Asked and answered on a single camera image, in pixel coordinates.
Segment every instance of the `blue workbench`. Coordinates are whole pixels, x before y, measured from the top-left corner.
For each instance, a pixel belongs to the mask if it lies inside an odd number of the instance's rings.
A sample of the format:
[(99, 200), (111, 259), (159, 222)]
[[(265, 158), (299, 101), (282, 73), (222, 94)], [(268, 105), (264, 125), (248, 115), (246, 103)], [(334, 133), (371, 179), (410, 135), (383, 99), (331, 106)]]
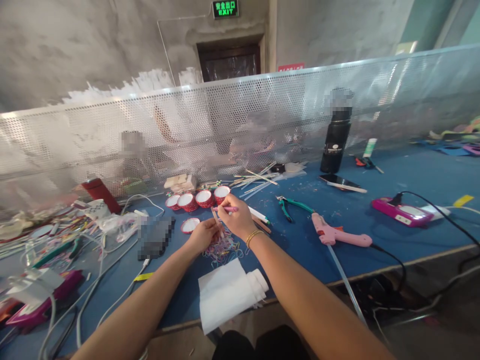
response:
[[(283, 195), (306, 203), (324, 216), (330, 225), (343, 226), (346, 232), (370, 235), (375, 244), (391, 252), (405, 263), (421, 261), (427, 257), (460, 251), (472, 246), (472, 242), (464, 234), (445, 220), (432, 222), (428, 229), (409, 228), (373, 209), (370, 202), (379, 197), (393, 197), (400, 191), (409, 190), (440, 206), (451, 206), (455, 200), (469, 194), (475, 199), (467, 206), (480, 209), (480, 158), (448, 156), (429, 149), (409, 146), (388, 151), (376, 150), (374, 160), (385, 174), (380, 174), (375, 169), (357, 167), (353, 158), (349, 156), (344, 157), (343, 165), (338, 173), (339, 176), (367, 189), (368, 193), (366, 194), (343, 192), (326, 185), (318, 178), (319, 162), (312, 162), (305, 169), (307, 175), (279, 181), (279, 186), (272, 184), (250, 198), (247, 203), (270, 219), (272, 223), (271, 238), (325, 284), (337, 282), (341, 278), (328, 249), (322, 245), (316, 235), (309, 214), (305, 210), (290, 205), (288, 211), (293, 218), (293, 223), (287, 222), (275, 196)], [(244, 190), (239, 188), (233, 190), (237, 196), (243, 192)], [(161, 207), (164, 207), (165, 199), (165, 195), (152, 197), (152, 200)], [(409, 194), (403, 196), (403, 202), (414, 206), (426, 205), (420, 199)], [(136, 201), (130, 208), (130, 210), (132, 209), (146, 209), (150, 215), (158, 213), (158, 209), (144, 199)], [(153, 260), (146, 272), (155, 271), (169, 255), (185, 243), (188, 235), (180, 231), (183, 221), (188, 217), (206, 220), (212, 216), (212, 213), (209, 209), (201, 208), (191, 214), (187, 214), (183, 210), (174, 213), (166, 208), (164, 216), (175, 216), (174, 234), (164, 256)], [(480, 216), (462, 209), (454, 210), (452, 216), (474, 237), (480, 239)], [(140, 271), (142, 262), (137, 261), (139, 248), (140, 244), (138, 243), (101, 281), (100, 287), (83, 316), (84, 340), (95, 330), (102, 314), (125, 291)], [(240, 248), (245, 251), (245, 244), (241, 243)], [(338, 242), (334, 249), (349, 278), (360, 277), (398, 265), (394, 259), (373, 248), (360, 248)], [(8, 259), (8, 261), (14, 261), (15, 256)], [(8, 266), (8, 261), (0, 262), (0, 269)], [(92, 266), (97, 267), (98, 263), (95, 262), (92, 263), (90, 260), (90, 262), (82, 263), (80, 261), (77, 269), (83, 269), (82, 264), (86, 266), (85, 269), (90, 269)], [(240, 259), (240, 262), (246, 272), (259, 268), (265, 276), (265, 272), (252, 252)], [(198, 321), (200, 318), (198, 278), (211, 270), (209, 258), (200, 256), (194, 261), (180, 282), (159, 328), (181, 328), (185, 324), (191, 325)], [(91, 284), (91, 280), (90, 283), (82, 285), (80, 292), (84, 291), (89, 284)], [(274, 292), (269, 290), (267, 297), (274, 298)], [(36, 357), (46, 334), (46, 327), (46, 325), (41, 326), (33, 333), (18, 337), (5, 349), (4, 354), (7, 356), (4, 358), (33, 359)], [(70, 336), (62, 354), (68, 354), (76, 348), (74, 338), (74, 334)], [(54, 336), (50, 344), (55, 341), (56, 337)]]

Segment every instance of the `forearm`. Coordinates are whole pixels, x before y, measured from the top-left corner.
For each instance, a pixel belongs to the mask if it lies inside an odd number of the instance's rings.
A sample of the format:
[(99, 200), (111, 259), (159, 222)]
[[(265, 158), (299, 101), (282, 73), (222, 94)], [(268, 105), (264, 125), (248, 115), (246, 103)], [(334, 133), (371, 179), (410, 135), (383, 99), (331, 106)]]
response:
[(325, 285), (264, 234), (250, 248), (287, 314), (320, 359), (392, 359), (383, 344)]
[(186, 246), (173, 253), (100, 325), (73, 360), (139, 359), (196, 256)]

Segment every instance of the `perforated metal partition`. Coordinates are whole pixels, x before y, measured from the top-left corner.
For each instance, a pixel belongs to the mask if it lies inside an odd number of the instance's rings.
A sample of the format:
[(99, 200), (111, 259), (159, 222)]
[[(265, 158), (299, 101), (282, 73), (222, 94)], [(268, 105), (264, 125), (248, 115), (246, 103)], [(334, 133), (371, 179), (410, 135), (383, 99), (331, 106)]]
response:
[(118, 198), (194, 173), (321, 157), (333, 89), (354, 93), (348, 153), (468, 123), (479, 110), (480, 46), (463, 46), (2, 114), (0, 201), (22, 209), (101, 177)]

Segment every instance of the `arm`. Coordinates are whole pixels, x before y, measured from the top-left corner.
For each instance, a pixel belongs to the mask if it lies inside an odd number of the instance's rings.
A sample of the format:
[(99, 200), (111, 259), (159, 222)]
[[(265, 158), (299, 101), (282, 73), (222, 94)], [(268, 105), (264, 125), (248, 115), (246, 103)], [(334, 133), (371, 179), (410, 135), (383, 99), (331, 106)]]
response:
[(188, 267), (218, 237), (215, 219), (201, 222), (185, 245), (100, 325), (72, 359), (139, 359)]
[[(236, 206), (218, 215), (244, 241), (255, 231), (247, 205), (229, 194), (222, 206)], [(384, 345), (325, 285), (300, 266), (265, 234), (250, 248), (270, 280), (278, 301), (320, 359), (393, 359)]]

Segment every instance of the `black water bottle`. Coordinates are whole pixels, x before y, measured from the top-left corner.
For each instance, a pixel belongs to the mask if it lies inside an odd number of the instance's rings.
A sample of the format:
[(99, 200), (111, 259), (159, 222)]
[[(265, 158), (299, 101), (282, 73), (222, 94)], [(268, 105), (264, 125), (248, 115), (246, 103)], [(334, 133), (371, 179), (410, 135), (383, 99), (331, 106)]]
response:
[(333, 111), (331, 123), (326, 133), (325, 147), (321, 158), (320, 171), (335, 174), (340, 170), (345, 145), (349, 137), (351, 107), (343, 107)]

